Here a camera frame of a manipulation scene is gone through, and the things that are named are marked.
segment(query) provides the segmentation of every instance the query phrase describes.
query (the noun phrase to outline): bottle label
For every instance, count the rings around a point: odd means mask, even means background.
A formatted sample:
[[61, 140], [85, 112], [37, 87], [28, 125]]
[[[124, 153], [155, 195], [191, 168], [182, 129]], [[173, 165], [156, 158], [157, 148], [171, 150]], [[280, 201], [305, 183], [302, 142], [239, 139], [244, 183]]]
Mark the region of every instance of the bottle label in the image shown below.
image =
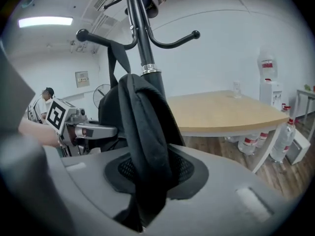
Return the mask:
[[272, 60], [264, 60], [261, 62], [262, 68], [273, 68]]
[[289, 150], [290, 146], [285, 146], [283, 153], [287, 153], [287, 151]]
[[246, 146], [256, 146], [257, 141], [258, 141], [258, 139], [251, 140], [251, 139], [245, 138], [245, 140], [244, 140], [243, 143], [244, 143]]
[[267, 137], [268, 137], [268, 134], [266, 134], [266, 133], [261, 133], [260, 136], [259, 136], [259, 138], [260, 138], [261, 140], [266, 140]]

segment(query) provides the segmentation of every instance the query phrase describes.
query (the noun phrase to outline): ceiling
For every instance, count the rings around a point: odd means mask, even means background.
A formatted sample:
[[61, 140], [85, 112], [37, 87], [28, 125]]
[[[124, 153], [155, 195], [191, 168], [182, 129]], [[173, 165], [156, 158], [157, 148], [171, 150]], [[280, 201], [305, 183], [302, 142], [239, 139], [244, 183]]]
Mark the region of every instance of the ceiling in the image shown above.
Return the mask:
[[[14, 59], [45, 52], [94, 53], [97, 45], [77, 41], [76, 32], [87, 29], [105, 37], [114, 25], [126, 17], [126, 0], [106, 11], [101, 6], [104, 1], [108, 4], [113, 0], [34, 0], [26, 8], [21, 7], [25, 2], [22, 0], [12, 13], [2, 35], [7, 55]], [[19, 19], [36, 16], [65, 16], [72, 17], [73, 21], [71, 26], [18, 27]]]

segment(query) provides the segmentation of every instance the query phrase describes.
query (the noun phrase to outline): black cap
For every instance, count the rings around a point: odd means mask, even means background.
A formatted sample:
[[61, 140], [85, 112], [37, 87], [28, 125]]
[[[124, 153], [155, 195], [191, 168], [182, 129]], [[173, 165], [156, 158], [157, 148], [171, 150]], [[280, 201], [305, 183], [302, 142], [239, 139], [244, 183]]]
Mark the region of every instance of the black cap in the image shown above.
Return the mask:
[[52, 88], [46, 88], [45, 91], [49, 92], [50, 96], [53, 97], [55, 92]]

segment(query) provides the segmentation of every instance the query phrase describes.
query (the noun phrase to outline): person wearing black cap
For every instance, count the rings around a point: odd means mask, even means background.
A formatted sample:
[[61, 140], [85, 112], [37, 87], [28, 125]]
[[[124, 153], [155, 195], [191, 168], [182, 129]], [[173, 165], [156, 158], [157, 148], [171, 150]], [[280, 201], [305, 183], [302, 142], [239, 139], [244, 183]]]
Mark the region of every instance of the person wearing black cap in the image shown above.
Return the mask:
[[36, 117], [35, 121], [46, 124], [46, 115], [47, 110], [50, 107], [50, 104], [52, 102], [52, 98], [54, 96], [55, 92], [52, 88], [46, 88], [42, 93], [42, 98], [37, 100], [33, 109], [34, 109], [34, 116]]

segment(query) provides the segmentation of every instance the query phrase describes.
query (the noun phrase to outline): wooden table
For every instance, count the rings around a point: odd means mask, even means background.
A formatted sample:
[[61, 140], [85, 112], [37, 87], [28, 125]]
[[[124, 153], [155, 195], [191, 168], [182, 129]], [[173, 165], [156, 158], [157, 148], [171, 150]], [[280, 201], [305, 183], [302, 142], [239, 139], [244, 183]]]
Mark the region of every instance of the wooden table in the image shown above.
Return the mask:
[[[297, 115], [297, 112], [298, 112], [298, 109], [300, 107], [300, 95], [301, 94], [304, 94], [308, 97], [308, 100], [307, 100], [307, 106], [306, 106], [306, 111], [305, 111], [305, 115], [304, 115], [304, 120], [303, 120], [303, 124], [304, 126], [306, 125], [306, 118], [307, 118], [307, 114], [308, 114], [308, 111], [309, 111], [309, 107], [310, 107], [310, 101], [311, 100], [315, 100], [315, 92], [313, 91], [307, 91], [307, 90], [301, 90], [301, 89], [298, 89], [296, 91], [296, 98], [295, 98], [295, 106], [294, 106], [294, 113], [293, 113], [293, 118], [295, 119], [296, 118], [296, 115]], [[308, 137], [308, 141], [311, 140], [312, 136], [313, 136], [313, 133], [314, 133], [314, 130], [315, 130], [315, 120], [314, 120], [314, 123], [312, 125], [312, 128], [311, 128], [311, 131], [310, 131], [310, 134], [309, 134], [309, 137]]]
[[232, 91], [215, 91], [167, 99], [183, 136], [221, 137], [268, 133], [258, 153], [251, 156], [254, 173], [264, 163], [289, 117], [247, 96], [235, 99]]

